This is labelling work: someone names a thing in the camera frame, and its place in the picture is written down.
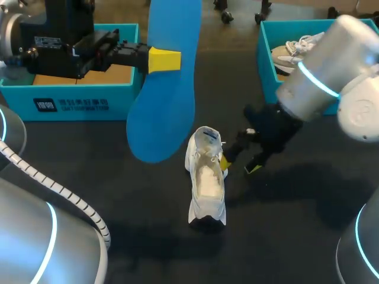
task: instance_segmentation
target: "shoe tongue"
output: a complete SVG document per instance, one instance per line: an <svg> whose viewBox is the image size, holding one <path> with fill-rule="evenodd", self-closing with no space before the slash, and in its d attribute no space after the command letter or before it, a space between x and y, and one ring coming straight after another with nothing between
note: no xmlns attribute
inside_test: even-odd
<svg viewBox="0 0 379 284"><path fill-rule="evenodd" d="M221 152L220 133L208 127L199 128L195 133L197 151L208 156L217 156Z"/></svg>

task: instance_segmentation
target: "wheel caster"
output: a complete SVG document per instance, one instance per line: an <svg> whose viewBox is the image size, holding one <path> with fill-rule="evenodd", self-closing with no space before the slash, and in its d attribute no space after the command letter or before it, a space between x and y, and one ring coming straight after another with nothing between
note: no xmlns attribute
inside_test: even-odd
<svg viewBox="0 0 379 284"><path fill-rule="evenodd" d="M221 20L224 24L229 24L231 21L234 20L234 18L232 17L232 14L228 11L223 11L223 13L221 14Z"/></svg>
<svg viewBox="0 0 379 284"><path fill-rule="evenodd" d="M260 25L262 21L266 20L266 16L264 14L258 13L254 16L255 22L257 25Z"/></svg>
<svg viewBox="0 0 379 284"><path fill-rule="evenodd" d="M335 7L330 7L327 10L327 18L328 19L335 19L338 17L338 15L339 15L339 12L337 11L337 9Z"/></svg>

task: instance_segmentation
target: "cardboard box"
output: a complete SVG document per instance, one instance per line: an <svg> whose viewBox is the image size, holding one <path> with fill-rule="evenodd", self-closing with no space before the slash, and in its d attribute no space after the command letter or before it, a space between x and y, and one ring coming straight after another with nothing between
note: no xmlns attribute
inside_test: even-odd
<svg viewBox="0 0 379 284"><path fill-rule="evenodd" d="M131 81L132 67L111 65L106 72L89 71L86 76L77 80L77 85L96 84L129 84Z"/></svg>
<svg viewBox="0 0 379 284"><path fill-rule="evenodd" d="M36 75L33 86L129 84L132 71L130 66L113 64L106 72L89 71L81 80Z"/></svg>
<svg viewBox="0 0 379 284"><path fill-rule="evenodd" d="M76 79L36 75L33 81L33 86L47 86L47 85L75 85Z"/></svg>

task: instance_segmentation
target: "glowing blue ring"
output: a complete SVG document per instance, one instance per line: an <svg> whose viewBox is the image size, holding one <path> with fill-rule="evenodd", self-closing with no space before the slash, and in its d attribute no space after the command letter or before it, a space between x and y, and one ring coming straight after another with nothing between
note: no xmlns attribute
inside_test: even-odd
<svg viewBox="0 0 379 284"><path fill-rule="evenodd" d="M5 120L5 115L2 112L1 108L0 108L0 114L1 114L1 117L2 117L2 125L3 125L1 140L4 141L5 140L5 136L7 135L7 121Z"/></svg>
<svg viewBox="0 0 379 284"><path fill-rule="evenodd" d="M307 76L309 80L311 80L312 83L314 83L317 87L319 87L324 92L328 93L329 95L332 95L336 98L339 98L339 94L334 92L333 90L329 89L327 86L325 86L323 83L321 83L319 80L314 77L309 70L304 66L303 62L299 62L298 68L302 71L304 75Z"/></svg>
<svg viewBox="0 0 379 284"><path fill-rule="evenodd" d="M361 216L361 213L363 211L363 208L365 208L366 205L364 205L362 207L362 209L360 210L359 214L358 214L358 217L356 218L356 222L355 222L355 237L356 237L356 242L358 243L358 248L359 248L359 251L361 252L361 255L363 257L363 260L366 262L368 268L370 268L371 272L379 279L379 273L374 269L374 267L371 265L371 263L368 261L365 253L363 252L363 248L362 248L362 245L361 245L361 242L359 240L359 236L358 236L358 222L359 222L359 218Z"/></svg>
<svg viewBox="0 0 379 284"><path fill-rule="evenodd" d="M47 251L46 251L45 257L42 260L41 266L38 269L37 274L35 275L34 279L30 282L30 284L38 284L38 281L41 279L50 261L50 258L53 254L55 241L57 239L57 215L55 213L54 208L49 203L47 204L50 208L50 211L52 212L52 219L53 219L52 236L50 237L49 246L47 247Z"/></svg>

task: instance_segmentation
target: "label sticker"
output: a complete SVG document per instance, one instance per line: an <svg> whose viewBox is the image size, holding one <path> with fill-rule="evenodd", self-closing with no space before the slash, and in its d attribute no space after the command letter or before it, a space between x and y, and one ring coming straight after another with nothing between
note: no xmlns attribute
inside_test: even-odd
<svg viewBox="0 0 379 284"><path fill-rule="evenodd" d="M34 37L34 41L37 47L45 49L60 49L62 46L60 38L55 37Z"/></svg>

